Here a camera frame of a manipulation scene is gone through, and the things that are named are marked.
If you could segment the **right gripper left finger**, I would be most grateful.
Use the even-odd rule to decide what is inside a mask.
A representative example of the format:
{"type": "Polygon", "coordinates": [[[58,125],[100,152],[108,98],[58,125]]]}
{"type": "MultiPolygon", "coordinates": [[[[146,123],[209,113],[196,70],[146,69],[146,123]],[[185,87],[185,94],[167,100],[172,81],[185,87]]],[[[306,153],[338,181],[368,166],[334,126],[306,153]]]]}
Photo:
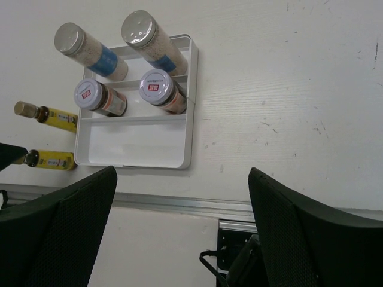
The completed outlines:
{"type": "Polygon", "coordinates": [[[109,166],[1,210],[1,286],[87,286],[116,186],[109,166]]]}

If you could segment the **blue-label bead jar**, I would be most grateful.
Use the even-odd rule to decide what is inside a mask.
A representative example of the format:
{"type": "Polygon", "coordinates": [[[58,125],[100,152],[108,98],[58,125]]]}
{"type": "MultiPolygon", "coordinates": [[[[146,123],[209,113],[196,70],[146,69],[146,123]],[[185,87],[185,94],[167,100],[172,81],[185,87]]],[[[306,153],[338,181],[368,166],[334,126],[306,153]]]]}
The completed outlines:
{"type": "Polygon", "coordinates": [[[111,81],[123,81],[128,74],[129,67],[120,56],[75,23],[60,26],[54,46],[64,56],[111,81]]]}
{"type": "Polygon", "coordinates": [[[152,67],[171,76],[187,73],[187,59],[149,12],[138,10],[129,14],[122,24],[121,36],[152,67]]]}

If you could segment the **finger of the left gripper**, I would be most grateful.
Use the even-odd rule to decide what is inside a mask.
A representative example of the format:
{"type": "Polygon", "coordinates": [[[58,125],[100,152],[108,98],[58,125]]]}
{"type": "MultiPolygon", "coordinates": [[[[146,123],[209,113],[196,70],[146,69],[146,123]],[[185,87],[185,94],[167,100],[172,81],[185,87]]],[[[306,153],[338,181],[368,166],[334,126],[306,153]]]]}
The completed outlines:
{"type": "Polygon", "coordinates": [[[28,151],[24,147],[0,143],[0,171],[11,164],[23,164],[28,151]]]}

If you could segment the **spice jar red label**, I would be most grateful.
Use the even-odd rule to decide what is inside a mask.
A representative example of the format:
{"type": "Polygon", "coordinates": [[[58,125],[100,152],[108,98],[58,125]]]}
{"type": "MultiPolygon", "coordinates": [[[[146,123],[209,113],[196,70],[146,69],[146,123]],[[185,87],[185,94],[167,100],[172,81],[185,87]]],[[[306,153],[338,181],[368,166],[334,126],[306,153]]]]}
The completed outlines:
{"type": "Polygon", "coordinates": [[[164,70],[146,72],[139,84],[141,98],[170,114],[182,114],[187,109],[185,90],[164,70]]]}
{"type": "Polygon", "coordinates": [[[85,78],[78,83],[74,101],[80,108],[106,117],[121,117],[128,107],[125,95],[93,78],[85,78]]]}

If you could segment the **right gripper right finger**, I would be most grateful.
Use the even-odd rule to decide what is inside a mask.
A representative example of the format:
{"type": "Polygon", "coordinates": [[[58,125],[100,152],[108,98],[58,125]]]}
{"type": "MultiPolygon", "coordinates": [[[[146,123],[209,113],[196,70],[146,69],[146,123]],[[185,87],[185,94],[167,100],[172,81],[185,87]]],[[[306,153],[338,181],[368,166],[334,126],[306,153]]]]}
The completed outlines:
{"type": "Polygon", "coordinates": [[[270,286],[382,286],[382,221],[320,203],[255,167],[248,186],[270,286]]]}

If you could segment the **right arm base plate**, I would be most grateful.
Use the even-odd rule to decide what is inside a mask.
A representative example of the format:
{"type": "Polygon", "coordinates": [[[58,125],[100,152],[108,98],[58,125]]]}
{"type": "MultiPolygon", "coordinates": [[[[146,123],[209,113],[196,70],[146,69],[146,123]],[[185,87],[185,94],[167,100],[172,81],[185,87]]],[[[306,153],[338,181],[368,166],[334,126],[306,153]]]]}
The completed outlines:
{"type": "Polygon", "coordinates": [[[215,277],[216,286],[268,286],[256,225],[220,220],[217,248],[200,253],[199,261],[215,277]]]}

